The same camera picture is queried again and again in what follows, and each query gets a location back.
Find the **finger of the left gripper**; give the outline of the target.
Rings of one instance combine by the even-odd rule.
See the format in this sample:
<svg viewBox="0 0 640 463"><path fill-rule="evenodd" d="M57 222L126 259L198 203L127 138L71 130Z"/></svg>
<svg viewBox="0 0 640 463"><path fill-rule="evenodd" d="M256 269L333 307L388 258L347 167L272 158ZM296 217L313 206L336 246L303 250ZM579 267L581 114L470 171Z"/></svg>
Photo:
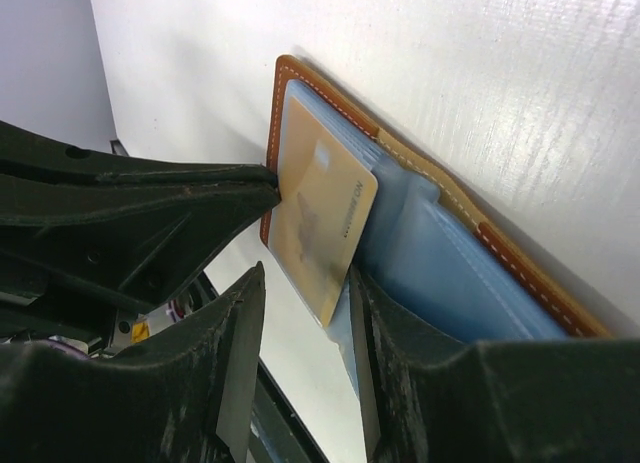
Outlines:
<svg viewBox="0 0 640 463"><path fill-rule="evenodd" d="M144 312L174 298L279 201L271 175L77 187L1 179L1 252Z"/></svg>
<svg viewBox="0 0 640 463"><path fill-rule="evenodd" d="M103 153L1 123L1 173L47 184L79 186L216 182L277 184L257 164L172 163Z"/></svg>

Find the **gold VIP card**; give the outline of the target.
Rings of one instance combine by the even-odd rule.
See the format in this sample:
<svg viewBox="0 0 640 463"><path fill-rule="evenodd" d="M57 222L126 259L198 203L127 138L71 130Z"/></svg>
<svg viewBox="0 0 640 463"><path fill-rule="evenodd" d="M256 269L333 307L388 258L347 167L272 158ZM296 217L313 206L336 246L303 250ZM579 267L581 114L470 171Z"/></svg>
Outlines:
<svg viewBox="0 0 640 463"><path fill-rule="evenodd" d="M277 173L281 203L272 213L268 246L326 327L378 182L299 96L286 102Z"/></svg>

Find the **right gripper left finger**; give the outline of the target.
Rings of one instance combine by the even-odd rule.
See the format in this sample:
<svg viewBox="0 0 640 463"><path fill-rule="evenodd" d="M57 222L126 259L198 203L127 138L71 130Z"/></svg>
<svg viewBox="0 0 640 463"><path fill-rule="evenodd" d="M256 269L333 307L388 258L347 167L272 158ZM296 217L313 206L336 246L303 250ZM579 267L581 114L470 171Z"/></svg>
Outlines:
<svg viewBox="0 0 640 463"><path fill-rule="evenodd" d="M1 349L5 462L242 462L265 311L262 265L109 359Z"/></svg>

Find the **brown leather card holder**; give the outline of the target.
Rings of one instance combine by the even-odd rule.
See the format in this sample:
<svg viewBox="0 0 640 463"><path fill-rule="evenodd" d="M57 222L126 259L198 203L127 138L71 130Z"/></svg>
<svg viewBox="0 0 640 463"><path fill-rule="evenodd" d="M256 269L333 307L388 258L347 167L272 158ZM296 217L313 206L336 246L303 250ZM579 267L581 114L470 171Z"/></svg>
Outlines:
<svg viewBox="0 0 640 463"><path fill-rule="evenodd" d="M275 65L266 163L277 175L286 102L299 96L378 182L350 265L402 307L456 340L606 337L609 330L483 213L451 174L391 135L291 55ZM349 282L328 326L357 380Z"/></svg>

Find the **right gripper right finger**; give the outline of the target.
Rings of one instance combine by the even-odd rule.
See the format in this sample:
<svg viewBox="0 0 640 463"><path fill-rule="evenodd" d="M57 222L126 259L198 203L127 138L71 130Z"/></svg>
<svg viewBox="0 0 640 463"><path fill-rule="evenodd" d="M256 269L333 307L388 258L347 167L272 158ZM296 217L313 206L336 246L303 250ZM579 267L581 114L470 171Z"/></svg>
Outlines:
<svg viewBox="0 0 640 463"><path fill-rule="evenodd" d="M635 462L634 339L463 344L349 273L371 462Z"/></svg>

